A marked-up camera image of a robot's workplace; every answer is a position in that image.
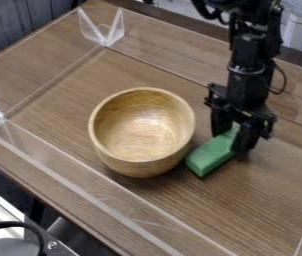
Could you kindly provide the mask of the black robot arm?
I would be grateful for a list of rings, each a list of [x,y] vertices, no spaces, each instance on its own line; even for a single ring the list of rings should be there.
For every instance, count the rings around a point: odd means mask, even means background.
[[[227,84],[207,85],[206,105],[211,107],[212,135],[238,125],[231,150],[248,152],[259,139],[272,135],[276,116],[266,105],[272,76],[279,70],[274,58],[280,53],[280,0],[191,0],[207,20],[228,27],[231,58]]]

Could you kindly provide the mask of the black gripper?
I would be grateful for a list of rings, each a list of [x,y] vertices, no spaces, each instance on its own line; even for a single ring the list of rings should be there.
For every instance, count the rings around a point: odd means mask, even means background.
[[[255,147],[259,136],[263,139],[272,137],[274,124],[278,121],[276,115],[264,103],[251,107],[236,105],[227,98],[226,86],[208,83],[207,90],[204,104],[211,108],[212,136],[216,137],[228,131],[232,128],[232,122],[242,123],[232,142],[232,150],[236,153],[247,153]]]

